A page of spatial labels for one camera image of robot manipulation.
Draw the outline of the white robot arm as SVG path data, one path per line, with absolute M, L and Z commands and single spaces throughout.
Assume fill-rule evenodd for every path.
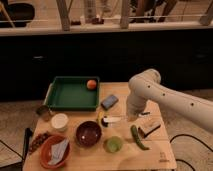
M 144 111 L 146 101 L 163 104 L 213 133 L 213 102 L 166 88 L 160 84 L 161 75 L 155 69 L 136 74 L 128 82 L 130 94 L 126 100 L 126 115 L 135 120 Z

